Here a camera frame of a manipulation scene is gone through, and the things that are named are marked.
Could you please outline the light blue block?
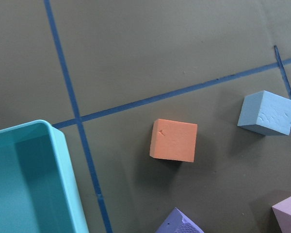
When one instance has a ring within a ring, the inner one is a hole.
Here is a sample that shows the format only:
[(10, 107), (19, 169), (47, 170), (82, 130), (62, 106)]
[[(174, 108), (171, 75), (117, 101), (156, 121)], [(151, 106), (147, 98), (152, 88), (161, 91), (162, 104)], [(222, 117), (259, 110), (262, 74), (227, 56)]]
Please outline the light blue block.
[(291, 100), (266, 90), (247, 95), (237, 126), (264, 136), (288, 136), (291, 132)]

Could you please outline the orange foam block left side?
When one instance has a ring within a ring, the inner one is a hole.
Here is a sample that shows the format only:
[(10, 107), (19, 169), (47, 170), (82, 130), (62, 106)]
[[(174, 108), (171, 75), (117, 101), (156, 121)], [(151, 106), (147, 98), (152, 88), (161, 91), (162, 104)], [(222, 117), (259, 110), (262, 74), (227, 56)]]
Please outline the orange foam block left side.
[(152, 129), (150, 157), (194, 162), (197, 130), (197, 124), (157, 119)]

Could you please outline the purple foam block left side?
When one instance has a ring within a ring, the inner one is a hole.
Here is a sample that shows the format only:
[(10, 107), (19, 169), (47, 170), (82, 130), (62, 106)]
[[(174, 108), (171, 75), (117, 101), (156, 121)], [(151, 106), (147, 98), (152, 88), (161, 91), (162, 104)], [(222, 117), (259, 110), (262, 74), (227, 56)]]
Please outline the purple foam block left side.
[(204, 231), (175, 207), (156, 233), (204, 233)]

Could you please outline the teal plastic bin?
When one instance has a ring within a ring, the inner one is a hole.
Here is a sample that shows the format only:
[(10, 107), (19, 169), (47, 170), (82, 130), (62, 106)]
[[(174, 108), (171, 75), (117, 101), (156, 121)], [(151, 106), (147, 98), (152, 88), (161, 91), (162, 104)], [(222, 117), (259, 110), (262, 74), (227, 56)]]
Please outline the teal plastic bin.
[(44, 120), (0, 130), (0, 233), (86, 233), (65, 135)]

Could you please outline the pink foam block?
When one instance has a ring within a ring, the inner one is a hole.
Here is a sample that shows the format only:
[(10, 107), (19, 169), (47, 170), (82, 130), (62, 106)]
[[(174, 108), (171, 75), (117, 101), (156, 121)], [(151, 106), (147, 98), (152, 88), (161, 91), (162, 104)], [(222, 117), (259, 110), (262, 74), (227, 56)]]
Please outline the pink foam block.
[(291, 233), (291, 196), (272, 206), (283, 233)]

